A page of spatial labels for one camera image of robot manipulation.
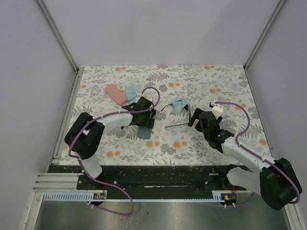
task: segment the blue cloth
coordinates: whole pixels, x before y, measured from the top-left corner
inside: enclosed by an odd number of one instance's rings
[[[181,110],[187,105],[189,104],[189,101],[187,99],[184,99],[180,96],[177,96],[176,98],[174,98],[173,100],[170,100],[168,102],[168,104],[172,104],[174,105],[174,108],[176,110],[177,113],[180,113]]]
[[[151,128],[139,127],[137,137],[141,138],[141,139],[149,140],[151,134],[152,134],[152,129]]]
[[[125,95],[128,97],[128,103],[136,102],[136,86],[135,85],[126,85],[125,86]]]

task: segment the gray wall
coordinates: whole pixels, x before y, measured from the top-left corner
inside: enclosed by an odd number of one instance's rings
[[[287,1],[248,70],[274,155],[287,158],[307,191],[307,1]],[[307,200],[298,204],[305,222]]]
[[[34,0],[0,1],[0,229],[45,170],[73,72]]]
[[[45,0],[79,66],[245,63],[278,0]]]

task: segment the floral tablecloth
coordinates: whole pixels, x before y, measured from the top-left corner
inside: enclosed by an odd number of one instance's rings
[[[138,97],[143,88],[154,86],[161,92],[151,139],[137,137],[138,127],[105,133],[96,152],[101,165],[227,165],[238,161],[210,148],[202,133],[184,126],[189,114],[176,113],[173,106],[160,110],[176,96],[188,99],[192,113],[195,108],[209,110],[209,102],[235,102],[244,107],[250,117],[249,131],[240,141],[264,155],[270,155],[259,115],[242,65],[142,65],[85,66],[70,127],[81,112],[101,115],[118,111],[104,88],[115,84],[123,92],[125,85],[136,85]],[[145,95],[155,102],[157,94],[147,90]],[[247,125],[244,113],[235,106],[224,105],[221,127],[237,134]],[[68,156],[64,144],[60,165],[77,165]]]

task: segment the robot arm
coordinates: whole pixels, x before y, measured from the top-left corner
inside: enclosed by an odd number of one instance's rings
[[[215,108],[210,105],[210,107],[211,111],[197,108],[188,126],[191,127],[198,119],[199,122],[195,128],[204,134],[206,141],[213,149],[235,158],[252,171],[234,167],[227,174],[229,182],[259,194],[275,210],[281,209],[295,199],[295,189],[275,168],[265,162],[264,158],[259,159],[238,146],[234,134],[220,128],[222,118],[219,115],[223,111],[221,106],[218,105],[218,108]],[[272,157],[265,157],[265,160],[283,171],[302,193],[302,187],[289,161],[284,158],[276,160]]]
[[[123,106],[121,111],[142,111],[149,109],[152,105],[153,103],[151,101],[147,100],[145,97],[141,97],[137,103]],[[112,129],[123,129],[123,127],[130,125],[153,128],[155,114],[156,110],[153,109],[145,113],[120,113],[102,118],[100,122],[94,121],[85,129],[88,131],[87,134],[81,133],[72,147],[72,151],[74,151],[79,157],[79,160],[87,173],[93,178],[97,178],[102,172],[102,168],[99,165],[99,161],[95,153],[100,144],[102,135]],[[92,119],[93,116],[89,115],[88,113],[81,113],[66,134],[64,138],[65,143],[68,146],[71,146],[77,134],[81,131],[85,124]]]

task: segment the pink eraser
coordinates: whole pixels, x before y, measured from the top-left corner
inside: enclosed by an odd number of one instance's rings
[[[105,91],[110,98],[112,98],[116,104],[122,106],[128,101],[128,97],[123,94],[119,88],[117,88],[114,84],[110,84],[105,87]]]

